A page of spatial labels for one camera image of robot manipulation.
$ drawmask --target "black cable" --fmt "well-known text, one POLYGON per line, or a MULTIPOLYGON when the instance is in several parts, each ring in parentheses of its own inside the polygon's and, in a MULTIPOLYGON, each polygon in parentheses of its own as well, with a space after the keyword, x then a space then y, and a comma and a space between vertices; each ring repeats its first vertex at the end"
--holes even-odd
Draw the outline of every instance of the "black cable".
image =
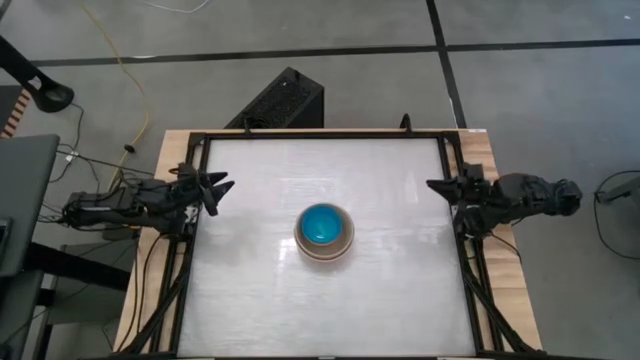
POLYGON ((593 194, 593 217, 595 218, 596 221, 596 230, 598 231, 598 238, 600 239, 600 242, 602 243, 602 245, 604 245, 604 247, 606 247, 607 249, 609 249, 609 251, 611 251, 612 253, 620 256, 621 258, 625 258, 625 259, 629 259, 629 260, 640 260, 640 256, 632 256, 632 255, 625 255, 617 250, 615 250, 614 248, 611 247, 611 245, 609 245, 605 240, 604 237, 602 236, 602 231, 600 230, 600 220, 598 219, 598 207, 596 205, 597 201, 597 196, 598 193, 600 193, 602 191, 602 187, 611 179, 613 179, 614 177, 623 175, 623 174, 637 174, 640 173, 640 170, 626 170, 626 171, 619 171, 613 175, 610 175, 609 177, 607 177, 606 179, 604 179, 604 181, 602 181, 600 183, 600 185, 598 186, 598 189, 596 190, 596 192, 593 194))
POLYGON ((109 339, 109 335, 107 335, 107 331, 104 329, 105 327, 107 327, 107 325, 109 325, 110 322, 111 322, 111 320, 109 320, 105 324, 103 324, 100 327, 100 330, 102 330, 102 335, 104 335, 105 340, 107 340, 107 344, 109 344, 109 349, 113 349, 113 343, 111 342, 111 339, 109 339))
MULTIPOLYGON (((89 249, 89 250, 87 250, 87 251, 85 251, 85 252, 83 252, 83 253, 80 253, 80 254, 78 254, 78 255, 75 255, 75 256, 77 256, 77 257, 81 257, 81 256, 87 255, 87 254, 89 254, 89 253, 91 253, 91 252, 94 252, 94 251, 96 251, 96 250, 98 250, 98 249, 102 249, 102 248, 104 248, 104 247, 106 247, 106 246, 109 246, 109 245, 115 244, 115 243, 116 243, 116 242, 108 242, 108 243, 104 243, 104 244, 102 244, 102 245, 98 245, 98 246, 96 246, 96 247, 94 247, 94 248, 92 248, 92 249, 89 249)), ((131 245, 131 246, 127 247, 127 248, 126 248, 126 249, 125 249, 125 250, 124 250, 124 251, 123 251, 123 252, 122 252, 122 253, 121 253, 121 254, 120 254, 120 255, 119 255, 119 256, 118 256, 118 257, 117 257, 117 258, 116 258, 116 259, 115 259, 111 264, 110 264, 110 265, 113 265, 113 264, 115 264, 116 262, 118 262, 118 260, 120 260, 120 259, 122 258, 122 256, 123 256, 123 255, 124 255, 124 254, 129 250, 129 249, 131 249, 131 248, 132 248, 133 246, 135 246, 135 245, 136 245, 136 244, 133 244, 133 245, 131 245)), ((72 294, 67 295, 67 296, 65 296, 64 298, 60 299, 60 300, 58 301, 58 304, 59 304, 59 303, 61 303, 61 302, 64 302, 64 301, 68 301, 69 299, 73 298, 74 296, 76 296, 76 295, 80 294, 82 291, 84 291, 84 290, 85 290, 86 288, 88 288, 90 285, 91 285, 91 284, 85 284, 83 287, 81 287, 81 288, 80 288, 80 289, 78 289, 77 291, 75 291, 75 292, 73 292, 72 294)), ((22 329, 24 329, 25 327, 29 326, 29 324, 31 324, 31 322, 32 322, 33 320, 35 320, 35 319, 37 319, 38 317, 42 316, 42 315, 43 315, 44 313, 46 313, 47 311, 49 311, 49 309, 44 309, 44 310, 42 310, 41 312, 39 312, 39 313, 37 313, 36 315, 34 315, 31 319, 27 320, 24 324, 20 325, 20 326, 19 326, 15 331, 13 331, 13 332, 12 332, 12 333, 11 333, 11 334, 10 334, 10 335, 9 335, 9 336, 8 336, 8 337, 7 337, 3 342, 2 342, 2 345, 1 345, 1 346, 7 345, 7 343, 8 343, 9 341, 11 341, 11 339, 13 339, 13 337, 14 337, 14 336, 16 336, 20 331, 22 331, 22 329)))
MULTIPOLYGON (((60 144, 59 146, 68 146, 71 149, 71 152, 77 152, 78 144, 80 143, 80 127, 82 125, 82 118, 84 117, 84 109, 80 105, 77 105, 74 103, 71 103, 70 105, 80 109, 80 116, 78 117, 78 125, 76 126, 76 140, 74 141, 73 146, 70 146, 67 144, 60 144)), ((60 175, 58 175, 55 179, 49 180, 49 184, 62 180, 64 175, 67 173, 67 170, 69 170, 69 167, 71 166, 72 162, 73 162, 73 159, 67 162, 64 168, 62 169, 62 172, 60 173, 60 175)))
POLYGON ((129 170, 129 171, 132 171, 132 172, 137 172, 137 173, 140 173, 140 174, 153 176, 153 173, 150 173, 148 171, 136 170, 136 169, 132 169, 132 168, 129 168, 129 167, 126 167, 126 166, 118 166, 118 165, 110 163, 110 162, 88 158, 88 157, 80 155, 80 154, 77 154, 77 155, 76 154, 71 154, 71 153, 68 153, 68 152, 61 151, 61 150, 56 150, 56 152, 58 154, 76 156, 76 157, 78 157, 80 159, 85 159, 87 161, 91 161, 91 162, 96 163, 96 164, 111 166, 111 167, 114 167, 114 168, 117 168, 117 169, 129 170))
POLYGON ((140 332, 140 325, 142 324, 142 309, 144 308, 143 304, 144 304, 144 288, 145 288, 145 282, 146 282, 146 278, 147 278, 147 272, 149 270, 149 258, 151 257, 151 254, 153 253, 153 248, 156 247, 156 244, 158 243, 158 241, 160 240, 160 237, 162 235, 158 235, 158 237, 153 241, 153 244, 151 244, 151 248, 149 248, 149 252, 147 253, 147 258, 144 259, 144 266, 142 267, 142 291, 140 292, 140 309, 138 310, 138 326, 137 326, 137 331, 136 333, 140 332))
POLYGON ((520 252, 518 251, 518 249, 516 249, 516 247, 515 247, 515 246, 511 245, 507 240, 505 240, 505 239, 503 239, 503 238, 501 238, 501 237, 497 236, 497 235, 496 235, 496 234, 494 234, 494 233, 491 233, 491 236, 493 236, 494 238, 496 238, 496 239, 498 239, 498 240, 502 241, 505 245, 507 245, 508 247, 510 247, 510 248, 511 248, 515 253, 516 253, 516 255, 518 255, 518 258, 520 258, 520 260, 522 260, 522 257, 520 256, 520 252))
POLYGON ((511 223, 511 226, 513 227, 513 226, 516 226, 516 225, 520 224, 522 222, 522 220, 524 220, 524 218, 520 218, 520 219, 516 220, 515 222, 511 223))
POLYGON ((131 333, 131 329, 133 329, 133 320, 135 318, 136 315, 136 310, 137 310, 137 306, 138 306, 138 252, 136 251, 136 255, 133 258, 133 268, 131 270, 131 272, 133 273, 133 281, 134 281, 134 286, 133 286, 133 311, 131 312, 131 322, 129 322, 129 327, 127 328, 127 332, 124 334, 124 337, 122 338, 122 342, 120 343, 120 346, 118 346, 118 350, 116 350, 116 352, 120 352, 120 350, 122 350, 122 347, 124 346, 124 343, 127 341, 127 338, 129 337, 129 334, 131 333))
POLYGON ((60 212, 60 210, 58 210, 58 209, 56 209, 56 208, 52 207, 51 205, 47 205, 47 204, 45 204, 45 203, 42 203, 42 206, 44 206, 45 208, 47 208, 47 209, 49 209, 49 210, 53 211, 53 212, 54 212, 54 213, 56 213, 56 214, 60 214, 60 213, 61 213, 61 212, 60 212))
MULTIPOLYGON (((151 248, 149 249, 149 252, 147 253, 147 257, 145 258, 144 261, 144 265, 142 267, 142 291, 141 291, 141 297, 140 297, 140 310, 138 312, 138 326, 137 326, 137 330, 136 333, 140 331, 140 317, 142 316, 142 308, 144 305, 144 283, 145 283, 145 278, 146 278, 146 272, 147 272, 147 264, 149 263, 149 257, 151 256, 151 251, 153 251, 153 248, 156 246, 156 243, 158 243, 158 240, 160 240, 160 237, 162 235, 158 235, 158 237, 154 240, 153 244, 151 245, 151 248)), ((131 334, 131 330, 133 329, 133 323, 134 320, 136 319, 136 310, 138 309, 138 271, 137 271, 137 263, 138 263, 138 256, 136 254, 136 260, 134 260, 133 262, 133 267, 134 267, 134 289, 133 289, 133 312, 131 313, 131 321, 129 322, 129 326, 127 327, 127 332, 125 333, 124 337, 122 338, 122 342, 120 343, 120 346, 118 346, 118 350, 116 350, 117 352, 120 352, 122 350, 122 348, 124 347, 124 344, 127 342, 127 339, 129 338, 129 334, 131 334)))

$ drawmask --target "table leg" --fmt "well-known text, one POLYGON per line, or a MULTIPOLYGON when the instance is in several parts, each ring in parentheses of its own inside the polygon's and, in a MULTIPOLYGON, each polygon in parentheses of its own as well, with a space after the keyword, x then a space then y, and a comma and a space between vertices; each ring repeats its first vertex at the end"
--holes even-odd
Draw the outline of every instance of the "table leg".
POLYGON ((126 291, 129 285, 127 271, 33 242, 29 244, 24 267, 121 291, 126 291))

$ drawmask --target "power cord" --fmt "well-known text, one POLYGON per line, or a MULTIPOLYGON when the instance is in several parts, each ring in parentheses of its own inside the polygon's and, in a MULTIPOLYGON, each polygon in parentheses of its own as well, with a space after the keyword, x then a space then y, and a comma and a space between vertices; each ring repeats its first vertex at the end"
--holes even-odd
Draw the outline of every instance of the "power cord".
MULTIPOLYGON (((84 117, 84 109, 80 105, 77 105, 74 103, 71 103, 70 105, 80 110, 80 116, 78 117, 78 125, 76 126, 76 140, 74 141, 73 146, 67 145, 67 144, 60 144, 58 146, 67 146, 71 149, 71 152, 73 153, 78 151, 78 144, 80 143, 80 126, 82 124, 82 118, 84 117)), ((55 182, 62 180, 64 175, 67 173, 69 166, 71 166, 72 162, 73 162, 73 159, 67 162, 67 164, 62 169, 62 172, 60 173, 60 175, 58 175, 55 179, 49 180, 49 184, 53 184, 55 182)))
POLYGON ((140 325, 142 324, 142 309, 144 308, 144 306, 142 305, 144 304, 144 289, 147 280, 147 273, 149 272, 149 258, 151 257, 153 248, 156 247, 156 244, 160 240, 161 236, 162 235, 158 235, 158 237, 153 241, 153 244, 151 244, 151 248, 149 248, 149 252, 147 253, 147 258, 144 259, 144 266, 142 267, 142 291, 140 292, 140 309, 138 310, 138 331, 136 332, 136 334, 140 332, 140 325))
POLYGON ((607 249, 609 249, 609 251, 611 251, 612 253, 620 256, 621 258, 624 259, 629 259, 629 260, 640 260, 640 256, 632 256, 632 255, 626 255, 623 254, 619 251, 617 251, 616 249, 614 249, 613 247, 611 247, 611 245, 609 245, 605 240, 604 237, 602 236, 602 231, 600 230, 600 220, 598 219, 598 206, 597 206, 597 196, 598 193, 600 193, 602 191, 602 188, 604 187, 604 185, 609 182, 609 180, 623 175, 623 174, 637 174, 640 173, 640 170, 625 170, 625 171, 619 171, 613 175, 610 175, 609 177, 607 177, 606 179, 604 179, 600 185, 598 186, 598 188, 596 189, 596 192, 593 194, 593 217, 595 219, 596 222, 596 230, 598 231, 598 238, 600 239, 600 242, 602 243, 602 245, 604 245, 604 247, 606 247, 607 249))
MULTIPOLYGON (((149 252, 147 253, 147 257, 145 258, 144 265, 142 267, 143 269, 142 270, 142 291, 141 291, 141 297, 140 297, 140 310, 137 313, 138 326, 137 326, 136 335, 138 332, 140 332, 140 319, 142 316, 142 309, 144 307, 143 306, 144 305, 144 288, 145 288, 145 279, 147 275, 147 264, 149 263, 148 260, 149 260, 149 257, 151 256, 151 252, 153 251, 153 248, 156 246, 156 244, 158 243, 158 240, 160 240, 161 237, 162 235, 158 235, 158 237, 154 240, 153 244, 151 245, 151 248, 149 248, 149 252)), ((133 261, 133 270, 132 270, 135 276, 134 276, 134 288, 133 288, 133 311, 131 312, 131 321, 129 322, 129 326, 127 327, 127 332, 122 338, 122 342, 120 343, 120 346, 118 346, 118 350, 116 350, 116 352, 122 351, 124 344, 127 342, 127 339, 131 334, 131 330, 133 329, 133 323, 134 323, 134 320, 136 319, 136 310, 138 309, 138 265, 137 264, 138 264, 138 256, 136 255, 136 258, 133 261)))
MULTIPOLYGON (((98 250, 98 249, 102 249, 102 248, 107 247, 107 246, 109 246, 109 245, 115 244, 115 243, 116 243, 116 242, 108 242, 108 243, 104 243, 104 244, 101 244, 101 245, 99 245, 99 246, 96 246, 96 247, 94 247, 94 248, 92 248, 92 249, 90 249, 90 250, 87 250, 87 251, 85 251, 85 252, 83 252, 83 253, 80 253, 80 254, 78 254, 78 255, 76 255, 76 256, 81 257, 81 256, 87 255, 87 254, 89 254, 89 253, 92 253, 92 252, 94 252, 94 251, 96 251, 96 250, 98 250)), ((128 247, 127 247, 126 249, 124 249, 124 250, 122 251, 122 253, 120 253, 120 255, 118 255, 118 257, 117 257, 114 261, 112 261, 109 265, 115 265, 115 263, 117 263, 117 262, 118 262, 118 260, 120 260, 120 259, 124 256, 124 254, 126 254, 126 252, 127 252, 127 251, 129 251, 132 247, 134 247, 134 246, 136 246, 136 245, 137 245, 137 243, 134 243, 134 244, 132 244, 131 246, 128 246, 128 247)), ((83 292, 83 291, 84 291, 86 288, 88 288, 89 286, 91 286, 91 284, 85 284, 83 287, 81 287, 81 288, 80 288, 80 289, 78 289, 77 291, 74 291, 73 293, 71 293, 71 294, 69 294, 69 295, 65 296, 65 297, 64 297, 64 298, 62 298, 62 299, 60 299, 60 300, 58 301, 58 303, 61 303, 61 302, 64 302, 64 301, 68 301, 69 299, 71 299, 71 298, 75 297, 76 295, 80 294, 81 292, 83 292)), ((38 317, 40 317, 40 316, 44 315, 44 313, 46 313, 47 311, 49 311, 49 309, 44 309, 44 310, 42 310, 41 312, 39 312, 39 313, 37 313, 36 315, 34 315, 31 319, 27 320, 24 324, 20 325, 16 330, 14 330, 14 331, 13 331, 13 332, 12 332, 12 333, 11 333, 11 334, 10 334, 10 335, 9 335, 9 336, 8 336, 8 337, 7 337, 3 342, 2 342, 2 346, 7 345, 7 343, 8 343, 9 341, 11 341, 11 339, 13 339, 13 337, 14 337, 14 336, 16 336, 20 331, 22 331, 22 329, 24 329, 25 327, 29 326, 29 324, 31 324, 31 322, 32 322, 33 320, 35 320, 35 319, 37 319, 38 317)))
MULTIPOLYGON (((118 61, 118 65, 120 66, 120 70, 122 70, 122 72, 125 75, 127 75, 129 77, 129 79, 131 79, 131 81, 136 85, 136 88, 138 88, 138 91, 140 92, 140 95, 142 96, 142 102, 143 102, 144 108, 145 108, 144 124, 142 125, 142 128, 140 128, 140 131, 138 132, 138 135, 136 135, 136 137, 133 139, 131 144, 127 144, 127 145, 124 146, 125 152, 122 154, 122 157, 120 158, 120 161, 118 162, 118 166, 123 166, 124 163, 126 162, 127 158, 129 157, 129 154, 130 153, 135 153, 135 148, 134 148, 135 144, 138 142, 138 140, 140 140, 140 138, 142 137, 142 135, 146 131, 147 127, 149 126, 149 123, 151 121, 151 107, 149 106, 149 100, 147 99, 147 95, 145 94, 144 89, 142 88, 142 85, 140 85, 140 82, 138 82, 138 80, 136 80, 136 78, 129 72, 129 70, 127 70, 127 68, 122 63, 122 59, 121 59, 120 53, 118 52, 118 49, 116 48, 116 46, 113 44, 113 41, 111 40, 111 37, 109 36, 107 31, 104 29, 104 27, 102 26, 100 21, 96 18, 96 16, 87 8, 86 4, 84 3, 84 0, 78 0, 78 2, 80 3, 80 7, 82 7, 82 10, 87 14, 87 16, 89 17, 91 22, 102 33, 102 36, 104 37, 105 41, 107 42, 107 44, 111 48, 111 51, 113 52, 114 56, 116 57, 116 60, 118 61)), ((118 171, 116 170, 116 171, 113 172, 113 176, 111 177, 111 181, 109 182, 109 187, 107 188, 107 190, 111 190, 112 189, 113 184, 115 183, 117 176, 118 176, 118 171)))
POLYGON ((177 13, 181 13, 181 14, 193 14, 194 12, 202 9, 211 0, 204 0, 204 2, 202 4, 196 6, 195 8, 193 8, 191 10, 173 9, 173 8, 170 8, 170 7, 154 4, 154 3, 147 2, 147 1, 144 1, 144 0, 139 0, 139 1, 141 3, 143 3, 143 4, 146 4, 146 5, 149 5, 149 6, 153 6, 154 8, 157 8, 157 9, 167 10, 167 11, 171 11, 171 12, 177 12, 177 13))

